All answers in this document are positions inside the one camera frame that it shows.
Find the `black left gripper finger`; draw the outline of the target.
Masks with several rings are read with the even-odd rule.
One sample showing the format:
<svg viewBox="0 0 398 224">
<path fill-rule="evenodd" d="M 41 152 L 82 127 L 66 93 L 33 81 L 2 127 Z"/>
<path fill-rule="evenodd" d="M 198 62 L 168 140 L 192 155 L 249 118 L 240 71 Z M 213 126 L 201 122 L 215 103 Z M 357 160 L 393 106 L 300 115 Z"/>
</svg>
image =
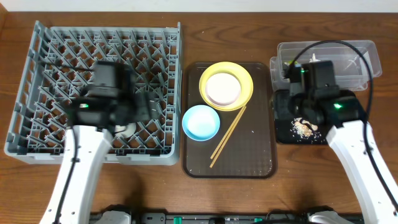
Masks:
<svg viewBox="0 0 398 224">
<path fill-rule="evenodd" d="M 136 95 L 137 121 L 147 121 L 151 119 L 150 96 L 148 93 L 138 93 Z"/>
<path fill-rule="evenodd" d="M 155 98 L 154 93 L 148 93 L 149 97 L 149 112 L 152 119 L 159 119 L 162 116 L 162 108 L 159 101 Z"/>
</svg>

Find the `white cup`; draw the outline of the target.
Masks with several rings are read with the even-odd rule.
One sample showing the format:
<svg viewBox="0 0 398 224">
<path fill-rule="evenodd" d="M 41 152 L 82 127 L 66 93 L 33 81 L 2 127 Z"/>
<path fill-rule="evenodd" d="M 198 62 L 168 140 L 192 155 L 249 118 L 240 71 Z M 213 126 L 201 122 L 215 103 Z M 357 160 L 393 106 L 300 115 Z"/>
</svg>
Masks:
<svg viewBox="0 0 398 224">
<path fill-rule="evenodd" d="M 115 136 L 119 138 L 130 138 L 136 132 L 136 123 L 129 123 L 126 126 L 115 126 Z"/>
</svg>

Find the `white rice bowl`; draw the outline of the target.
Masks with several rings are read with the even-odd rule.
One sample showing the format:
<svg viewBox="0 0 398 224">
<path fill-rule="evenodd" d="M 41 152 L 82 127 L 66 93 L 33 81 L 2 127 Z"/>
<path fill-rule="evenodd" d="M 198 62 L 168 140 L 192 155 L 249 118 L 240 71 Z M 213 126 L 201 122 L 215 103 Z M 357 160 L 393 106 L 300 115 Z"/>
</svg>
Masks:
<svg viewBox="0 0 398 224">
<path fill-rule="evenodd" d="M 217 73 L 207 80 L 205 93 L 213 104 L 228 106 L 239 98 L 241 85 L 235 76 L 228 73 Z"/>
</svg>

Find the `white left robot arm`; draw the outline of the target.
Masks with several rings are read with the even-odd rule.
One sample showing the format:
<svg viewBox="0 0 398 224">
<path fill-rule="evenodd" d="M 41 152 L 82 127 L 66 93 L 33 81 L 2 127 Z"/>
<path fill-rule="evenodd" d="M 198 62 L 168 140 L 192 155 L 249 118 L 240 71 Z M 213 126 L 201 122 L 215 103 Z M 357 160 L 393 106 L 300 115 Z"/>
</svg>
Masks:
<svg viewBox="0 0 398 224">
<path fill-rule="evenodd" d="M 157 119 L 154 97 L 136 93 L 128 65 L 96 62 L 94 82 L 67 103 L 63 160 L 41 223 L 88 223 L 93 197 L 115 137 L 131 137 L 136 124 Z"/>
</svg>

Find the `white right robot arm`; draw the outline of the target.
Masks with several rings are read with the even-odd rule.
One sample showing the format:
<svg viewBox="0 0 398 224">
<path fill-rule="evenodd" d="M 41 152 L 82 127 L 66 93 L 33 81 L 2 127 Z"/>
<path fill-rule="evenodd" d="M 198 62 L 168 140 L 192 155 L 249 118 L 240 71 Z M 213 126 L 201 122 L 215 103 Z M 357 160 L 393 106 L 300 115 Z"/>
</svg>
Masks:
<svg viewBox="0 0 398 224">
<path fill-rule="evenodd" d="M 397 183 L 377 148 L 368 114 L 352 91 L 313 97 L 277 91 L 275 119 L 295 121 L 324 136 L 340 160 L 365 223 L 397 223 Z"/>
</svg>

